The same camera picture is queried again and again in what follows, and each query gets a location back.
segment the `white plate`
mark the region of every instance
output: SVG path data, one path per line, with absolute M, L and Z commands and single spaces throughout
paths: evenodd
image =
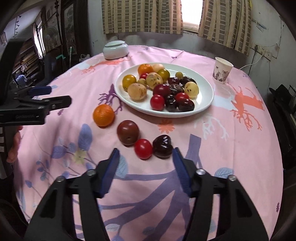
M 197 98 L 193 100 L 195 104 L 195 108 L 193 111 L 188 111 L 188 112 L 168 112 L 166 109 L 163 111 L 156 111 L 152 110 L 150 106 L 150 99 L 152 97 L 152 90 L 147 88 L 147 96 L 144 100 L 135 102 L 133 101 L 127 92 L 124 91 L 122 87 L 122 80 L 124 76 L 128 74 L 134 75 L 137 80 L 139 79 L 139 74 L 138 74 L 138 67 L 140 65 L 135 65 L 122 73 L 120 73 L 117 77 L 117 80 L 114 84 L 115 86 L 115 92 L 119 99 L 126 103 L 128 106 L 134 108 L 135 110 L 138 110 L 142 113 L 152 115 L 152 116 L 157 116 L 157 117 L 167 117 L 167 118 L 179 118 L 179 117 L 186 117 L 186 116 L 191 116 L 194 115 L 198 112 L 201 112 L 208 108 L 213 99 L 214 99 L 214 91 L 210 83 L 202 77 L 200 74 L 197 72 L 188 69 L 186 67 L 182 67 L 179 65 L 174 65 L 174 64 L 166 64 L 166 63 L 160 63 L 163 64 L 164 67 L 170 72 L 170 76 L 174 77 L 176 72 L 182 72 L 184 76 L 191 77 L 194 79 L 199 87 L 200 93 L 198 94 Z

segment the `floral tablecloth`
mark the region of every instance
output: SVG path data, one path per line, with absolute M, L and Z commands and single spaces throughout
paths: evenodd
M 171 159 L 155 156 L 142 161 L 123 146 L 116 128 L 133 120 L 141 137 L 151 142 L 169 134 L 173 146 L 210 174 L 238 177 L 254 202 L 271 236 L 280 208 L 283 174 L 279 143 L 269 112 L 256 87 L 243 71 L 233 68 L 228 83 L 213 77 L 213 59 L 180 50 L 130 46 L 122 59 L 107 61 L 103 54 L 80 63 L 51 83 L 49 96 L 70 95 L 72 105 L 52 111 L 43 126 L 26 126 L 15 163 L 15 188 L 20 207 L 30 221 L 54 179 L 76 177 L 104 159 L 114 147 L 121 153 L 110 192 L 99 208 L 113 241 L 180 241 L 194 201 L 182 192 Z M 191 68 L 215 91 L 212 105 L 197 115 L 167 119 L 142 114 L 123 104 L 113 82 L 123 70 L 142 63 L 163 62 Z M 115 122 L 97 127 L 92 112 L 99 104 L 112 106 Z M 83 238 L 78 197 L 74 197 L 75 227 Z M 214 197 L 208 238 L 215 237 L 218 197 Z

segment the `white ceramic jar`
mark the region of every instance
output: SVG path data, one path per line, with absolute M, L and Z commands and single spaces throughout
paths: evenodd
M 128 45 L 122 40 L 109 42 L 103 49 L 105 59 L 112 60 L 128 55 Z

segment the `checkered curtain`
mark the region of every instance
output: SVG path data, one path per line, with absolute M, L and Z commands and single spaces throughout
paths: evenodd
M 181 0 L 102 0 L 104 34 L 182 34 Z
M 250 0 L 203 0 L 198 36 L 249 55 Z

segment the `printed paper cup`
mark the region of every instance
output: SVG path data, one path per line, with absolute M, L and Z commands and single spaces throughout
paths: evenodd
M 214 79 L 224 84 L 232 68 L 232 63 L 225 59 L 216 57 L 216 63 L 213 72 Z

